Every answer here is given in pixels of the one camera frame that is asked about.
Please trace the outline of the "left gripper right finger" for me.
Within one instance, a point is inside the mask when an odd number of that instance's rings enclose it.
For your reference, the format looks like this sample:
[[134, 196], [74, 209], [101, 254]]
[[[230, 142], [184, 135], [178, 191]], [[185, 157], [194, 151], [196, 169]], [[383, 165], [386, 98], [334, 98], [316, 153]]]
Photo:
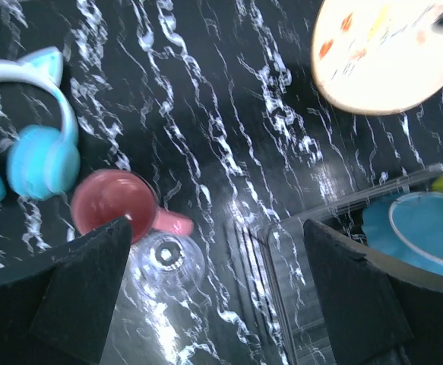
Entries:
[[308, 219], [304, 246], [338, 364], [443, 364], [443, 276]]

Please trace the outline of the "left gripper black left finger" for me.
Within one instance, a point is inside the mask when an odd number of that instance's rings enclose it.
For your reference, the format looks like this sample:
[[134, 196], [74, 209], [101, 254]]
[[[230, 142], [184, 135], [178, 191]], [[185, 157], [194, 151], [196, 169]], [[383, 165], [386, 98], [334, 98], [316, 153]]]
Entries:
[[98, 364], [130, 248], [119, 218], [0, 268], [0, 364]]

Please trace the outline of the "wire dish rack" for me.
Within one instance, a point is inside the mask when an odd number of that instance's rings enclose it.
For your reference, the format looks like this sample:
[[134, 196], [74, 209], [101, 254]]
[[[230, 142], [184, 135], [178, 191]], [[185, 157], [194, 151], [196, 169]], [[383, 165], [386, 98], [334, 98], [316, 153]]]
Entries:
[[252, 292], [255, 317], [281, 347], [284, 364], [335, 364], [303, 242], [309, 218], [365, 243], [362, 213], [388, 195], [428, 191], [443, 174], [443, 163], [381, 182], [308, 209], [279, 223], [248, 226], [231, 220], [225, 226], [229, 257], [241, 259], [242, 278]]

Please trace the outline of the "teal scalloped plate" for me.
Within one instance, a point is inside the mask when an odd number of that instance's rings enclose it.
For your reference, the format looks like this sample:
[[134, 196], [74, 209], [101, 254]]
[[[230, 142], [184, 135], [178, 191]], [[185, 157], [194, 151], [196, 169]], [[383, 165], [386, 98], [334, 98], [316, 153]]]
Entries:
[[379, 198], [363, 209], [362, 232], [369, 247], [443, 276], [443, 193]]

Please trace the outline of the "pink cup brown lid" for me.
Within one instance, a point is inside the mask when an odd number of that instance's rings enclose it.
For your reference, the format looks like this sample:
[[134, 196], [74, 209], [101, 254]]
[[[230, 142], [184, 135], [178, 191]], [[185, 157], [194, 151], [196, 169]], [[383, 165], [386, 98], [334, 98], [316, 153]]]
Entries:
[[71, 216], [82, 235], [124, 217], [131, 225], [132, 243], [151, 230], [188, 236], [194, 229], [189, 217], [161, 208], [150, 184], [126, 170], [91, 173], [74, 191]]

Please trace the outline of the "orange floral plate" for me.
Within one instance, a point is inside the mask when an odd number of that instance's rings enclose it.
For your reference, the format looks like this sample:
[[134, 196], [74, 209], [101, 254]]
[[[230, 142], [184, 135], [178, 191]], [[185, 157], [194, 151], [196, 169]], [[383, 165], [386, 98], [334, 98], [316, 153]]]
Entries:
[[389, 115], [443, 88], [443, 1], [324, 0], [312, 36], [315, 86], [341, 110]]

